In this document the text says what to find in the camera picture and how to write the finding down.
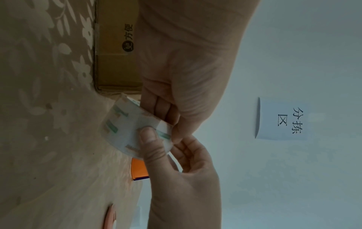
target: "person's right hand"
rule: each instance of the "person's right hand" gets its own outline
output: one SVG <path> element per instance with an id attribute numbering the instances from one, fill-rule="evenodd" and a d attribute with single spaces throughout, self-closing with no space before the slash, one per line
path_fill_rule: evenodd
<path id="1" fill-rule="evenodd" d="M 219 177 L 206 148 L 193 136 L 176 144 L 181 173 L 153 128 L 140 131 L 140 143 L 152 189 L 148 229 L 220 229 Z"/>
<path id="2" fill-rule="evenodd" d="M 141 107 L 191 135 L 219 103 L 259 0 L 139 0 L 135 54 Z"/>

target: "cardboard box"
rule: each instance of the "cardboard box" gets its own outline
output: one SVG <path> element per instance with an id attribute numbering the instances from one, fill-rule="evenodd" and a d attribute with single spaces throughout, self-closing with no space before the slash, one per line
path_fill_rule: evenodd
<path id="1" fill-rule="evenodd" d="M 134 55 L 137 0 L 99 0 L 96 9 L 94 83 L 111 98 L 141 94 Z"/>

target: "roll of clear tape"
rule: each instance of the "roll of clear tape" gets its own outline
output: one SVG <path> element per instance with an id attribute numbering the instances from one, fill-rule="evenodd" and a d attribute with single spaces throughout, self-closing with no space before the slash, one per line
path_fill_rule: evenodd
<path id="1" fill-rule="evenodd" d="M 156 130 L 166 153 L 168 153 L 173 146 L 172 125 L 140 108 L 139 101 L 122 94 L 103 120 L 100 132 L 112 146 L 122 153 L 143 160 L 139 132 L 147 126 Z"/>

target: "white object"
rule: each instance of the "white object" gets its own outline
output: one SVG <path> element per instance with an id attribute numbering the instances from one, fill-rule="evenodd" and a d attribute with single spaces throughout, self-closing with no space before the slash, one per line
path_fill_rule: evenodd
<path id="1" fill-rule="evenodd" d="M 172 125 L 139 107 L 140 103 L 122 94 L 103 121 L 102 136 L 122 153 L 143 160 L 140 152 L 139 131 L 143 127 L 153 127 L 163 141 L 166 152 L 173 146 Z"/>
<path id="2" fill-rule="evenodd" d="M 306 140 L 309 106 L 260 98 L 259 131 L 256 138 L 267 140 Z"/>

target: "floral tablecloth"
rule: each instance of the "floral tablecloth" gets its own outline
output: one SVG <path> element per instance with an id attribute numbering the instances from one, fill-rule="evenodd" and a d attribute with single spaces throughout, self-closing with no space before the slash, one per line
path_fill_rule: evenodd
<path id="1" fill-rule="evenodd" d="M 129 228 L 142 183 L 98 133 L 94 0 L 0 2 L 0 228 Z"/>

